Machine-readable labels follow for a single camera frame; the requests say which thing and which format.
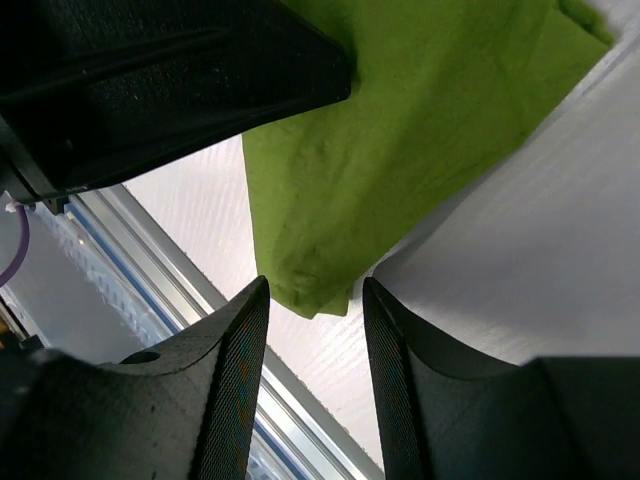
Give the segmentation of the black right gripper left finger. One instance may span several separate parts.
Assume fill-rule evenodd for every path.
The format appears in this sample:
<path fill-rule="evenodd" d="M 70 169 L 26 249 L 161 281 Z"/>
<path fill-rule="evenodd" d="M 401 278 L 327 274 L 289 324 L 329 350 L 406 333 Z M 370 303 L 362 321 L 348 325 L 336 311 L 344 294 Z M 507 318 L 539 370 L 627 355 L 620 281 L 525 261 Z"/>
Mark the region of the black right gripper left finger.
<path fill-rule="evenodd" d="M 5 479 L 241 479 L 269 323 L 258 277 L 121 363 L 1 354 Z"/>

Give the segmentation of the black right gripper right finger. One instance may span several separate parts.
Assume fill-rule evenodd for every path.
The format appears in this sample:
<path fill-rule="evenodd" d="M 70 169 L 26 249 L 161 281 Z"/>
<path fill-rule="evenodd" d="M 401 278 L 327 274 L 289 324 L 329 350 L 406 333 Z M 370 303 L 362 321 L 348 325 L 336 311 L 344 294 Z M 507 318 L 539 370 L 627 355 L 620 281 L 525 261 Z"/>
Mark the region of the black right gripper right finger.
<path fill-rule="evenodd" d="M 639 362 L 539 357 L 516 366 L 363 284 L 389 479 L 635 479 Z"/>

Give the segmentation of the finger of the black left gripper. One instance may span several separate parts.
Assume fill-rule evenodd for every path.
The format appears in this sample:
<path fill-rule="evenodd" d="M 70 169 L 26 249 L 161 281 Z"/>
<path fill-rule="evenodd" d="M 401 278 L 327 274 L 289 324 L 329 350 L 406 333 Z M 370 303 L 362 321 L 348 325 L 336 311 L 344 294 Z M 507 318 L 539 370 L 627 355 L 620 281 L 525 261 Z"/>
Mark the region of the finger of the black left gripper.
<path fill-rule="evenodd" d="M 352 64 L 277 1 L 5 1 L 1 188 L 110 187 L 346 99 Z"/>

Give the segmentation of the green paper napkin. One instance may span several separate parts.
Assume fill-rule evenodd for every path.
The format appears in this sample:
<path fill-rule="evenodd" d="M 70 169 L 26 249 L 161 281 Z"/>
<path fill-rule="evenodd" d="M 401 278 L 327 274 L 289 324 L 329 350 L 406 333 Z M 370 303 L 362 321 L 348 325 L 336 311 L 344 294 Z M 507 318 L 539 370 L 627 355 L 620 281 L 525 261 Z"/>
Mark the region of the green paper napkin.
<path fill-rule="evenodd" d="M 294 1 L 352 92 L 242 137 L 258 273 L 296 314 L 344 315 L 424 216 L 516 151 L 615 37 L 585 1 Z"/>

